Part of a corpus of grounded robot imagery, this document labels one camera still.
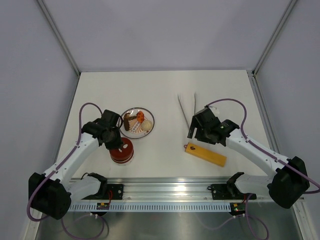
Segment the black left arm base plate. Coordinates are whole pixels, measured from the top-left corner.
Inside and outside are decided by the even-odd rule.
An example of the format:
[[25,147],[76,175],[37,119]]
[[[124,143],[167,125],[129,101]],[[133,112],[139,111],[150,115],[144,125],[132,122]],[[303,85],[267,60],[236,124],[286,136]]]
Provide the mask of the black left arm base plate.
[[123,184],[108,184],[104,193],[93,194],[83,198],[84,200],[122,200],[124,194]]

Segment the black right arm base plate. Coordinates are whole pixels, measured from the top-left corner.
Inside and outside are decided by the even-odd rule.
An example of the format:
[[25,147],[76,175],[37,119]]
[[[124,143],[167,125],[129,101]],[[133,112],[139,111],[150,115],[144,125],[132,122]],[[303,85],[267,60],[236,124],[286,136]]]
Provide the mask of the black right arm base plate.
[[213,200],[246,200],[248,193],[241,193],[233,183],[214,183],[206,188]]

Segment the red round lunch box lid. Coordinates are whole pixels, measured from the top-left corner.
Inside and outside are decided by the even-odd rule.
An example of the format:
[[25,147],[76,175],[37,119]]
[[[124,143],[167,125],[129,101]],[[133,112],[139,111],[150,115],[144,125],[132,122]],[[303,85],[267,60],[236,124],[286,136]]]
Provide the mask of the red round lunch box lid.
[[117,164],[126,164],[134,156],[134,146],[130,139],[121,138],[123,145],[120,148],[109,151],[111,159]]

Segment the round steel lunch box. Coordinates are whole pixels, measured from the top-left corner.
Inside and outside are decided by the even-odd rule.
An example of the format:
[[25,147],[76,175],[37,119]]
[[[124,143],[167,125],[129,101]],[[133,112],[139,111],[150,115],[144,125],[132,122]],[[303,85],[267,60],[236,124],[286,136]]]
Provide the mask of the round steel lunch box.
[[116,164],[124,165],[131,161],[134,156],[133,148],[117,148],[109,151],[110,157]]

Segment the yellow cutlery case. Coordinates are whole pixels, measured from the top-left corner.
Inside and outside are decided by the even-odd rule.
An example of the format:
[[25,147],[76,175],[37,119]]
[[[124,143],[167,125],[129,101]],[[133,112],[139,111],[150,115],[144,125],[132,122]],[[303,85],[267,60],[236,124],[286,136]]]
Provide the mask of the yellow cutlery case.
[[186,153],[204,161],[210,162],[220,167],[224,167],[226,164],[226,156],[213,152],[209,149],[203,148],[199,145],[189,142],[188,144],[185,144],[183,147]]

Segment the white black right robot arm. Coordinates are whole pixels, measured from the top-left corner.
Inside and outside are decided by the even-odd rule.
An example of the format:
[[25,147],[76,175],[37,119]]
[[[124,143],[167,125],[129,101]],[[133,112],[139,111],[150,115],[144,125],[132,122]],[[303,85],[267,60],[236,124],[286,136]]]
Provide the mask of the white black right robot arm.
[[289,209],[310,187],[301,158],[288,158],[245,138],[240,127],[231,120],[220,121],[211,112],[198,112],[192,117],[187,136],[232,149],[265,173],[264,176],[235,173],[226,182],[227,193],[232,198],[249,194],[269,196],[280,207]]

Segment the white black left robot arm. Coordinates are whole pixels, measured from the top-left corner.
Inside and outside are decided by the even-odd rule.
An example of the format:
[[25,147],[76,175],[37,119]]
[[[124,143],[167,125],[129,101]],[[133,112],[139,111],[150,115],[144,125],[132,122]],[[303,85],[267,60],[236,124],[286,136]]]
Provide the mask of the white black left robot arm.
[[35,209],[47,217],[60,220],[73,202],[88,196],[103,199],[108,194],[108,180],[97,173],[70,183],[71,178],[84,161],[104,145],[107,150],[119,149],[123,145],[119,127],[113,123],[88,122],[79,132],[73,147],[58,162],[44,173],[33,173],[28,180],[29,199],[26,213],[36,222],[31,210]]

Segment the metal tongs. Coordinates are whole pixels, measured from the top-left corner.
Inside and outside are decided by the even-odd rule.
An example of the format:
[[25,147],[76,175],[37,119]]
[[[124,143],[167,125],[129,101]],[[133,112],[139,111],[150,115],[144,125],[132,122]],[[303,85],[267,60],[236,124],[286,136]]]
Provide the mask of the metal tongs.
[[[177,94],[177,100],[178,100],[178,104],[179,104],[180,110],[182,112],[186,127],[187,127],[187,129],[189,129],[190,128],[189,118],[187,116],[187,112],[186,112],[185,107],[183,105],[182,97],[179,93]],[[194,92],[193,93],[193,115],[196,113],[196,110],[197,110],[197,93]]]

